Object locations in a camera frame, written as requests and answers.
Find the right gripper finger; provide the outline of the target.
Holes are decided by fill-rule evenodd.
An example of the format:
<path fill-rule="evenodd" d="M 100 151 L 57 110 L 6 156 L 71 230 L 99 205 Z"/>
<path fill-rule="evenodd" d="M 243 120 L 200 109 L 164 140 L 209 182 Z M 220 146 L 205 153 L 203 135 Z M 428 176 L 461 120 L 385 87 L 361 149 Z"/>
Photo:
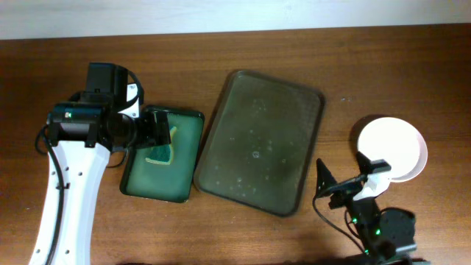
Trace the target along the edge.
<path fill-rule="evenodd" d="M 329 169 L 323 163 L 321 158 L 316 160 L 316 198 L 326 197 L 331 194 L 331 188 L 337 185 L 337 182 Z"/>
<path fill-rule="evenodd" d="M 370 160 L 362 152 L 356 152 L 355 154 L 360 173 L 368 174 L 377 174 L 382 172 L 389 172 L 392 167 L 385 160 Z"/>

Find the green and yellow sponge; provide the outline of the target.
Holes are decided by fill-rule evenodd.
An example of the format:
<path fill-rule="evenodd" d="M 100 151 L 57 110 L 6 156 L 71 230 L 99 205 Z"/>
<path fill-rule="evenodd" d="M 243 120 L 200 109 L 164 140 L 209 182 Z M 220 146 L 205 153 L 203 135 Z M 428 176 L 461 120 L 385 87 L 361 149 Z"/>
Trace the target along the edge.
<path fill-rule="evenodd" d="M 169 166 L 174 159 L 173 138 L 177 131 L 175 126 L 169 130 L 171 143 L 162 146 L 155 146 L 145 158 L 147 163 Z"/>

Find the white plate pink rim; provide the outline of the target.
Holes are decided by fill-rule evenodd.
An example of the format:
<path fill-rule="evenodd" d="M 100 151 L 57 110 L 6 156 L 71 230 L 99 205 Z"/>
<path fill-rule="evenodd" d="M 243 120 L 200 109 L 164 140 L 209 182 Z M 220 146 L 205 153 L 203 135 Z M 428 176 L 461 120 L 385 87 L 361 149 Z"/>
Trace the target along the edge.
<path fill-rule="evenodd" d="M 393 117 L 378 118 L 360 132 L 357 149 L 370 160 L 384 160 L 391 170 L 385 177 L 403 183 L 417 177 L 428 160 L 428 147 L 412 124 Z"/>

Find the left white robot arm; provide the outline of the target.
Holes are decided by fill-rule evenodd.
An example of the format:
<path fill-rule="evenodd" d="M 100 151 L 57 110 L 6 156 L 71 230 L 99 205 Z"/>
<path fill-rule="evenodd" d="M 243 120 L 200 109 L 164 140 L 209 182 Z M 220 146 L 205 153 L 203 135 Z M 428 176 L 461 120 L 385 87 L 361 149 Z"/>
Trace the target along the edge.
<path fill-rule="evenodd" d="M 169 144 L 164 114 L 140 113 L 144 88 L 131 70 L 90 63 L 85 90 L 56 104 L 40 129 L 48 185 L 31 264 L 89 264 L 96 201 L 114 152 Z"/>

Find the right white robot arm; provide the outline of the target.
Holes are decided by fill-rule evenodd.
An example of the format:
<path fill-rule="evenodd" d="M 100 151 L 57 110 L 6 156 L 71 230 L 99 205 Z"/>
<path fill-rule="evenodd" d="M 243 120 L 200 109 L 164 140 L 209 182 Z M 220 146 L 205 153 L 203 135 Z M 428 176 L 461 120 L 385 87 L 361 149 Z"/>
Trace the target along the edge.
<path fill-rule="evenodd" d="M 367 183 L 380 173 L 390 172 L 385 160 L 370 160 L 356 152 L 360 174 L 337 182 L 321 159 L 316 160 L 317 183 L 312 205 L 320 219 L 348 237 L 361 251 L 349 259 L 357 264 L 413 264 L 409 253 L 417 249 L 414 241 L 416 217 L 401 208 L 380 209 L 375 195 L 356 199 Z M 328 220 L 317 208 L 316 201 L 328 197 L 331 210 L 344 208 L 347 231 Z"/>

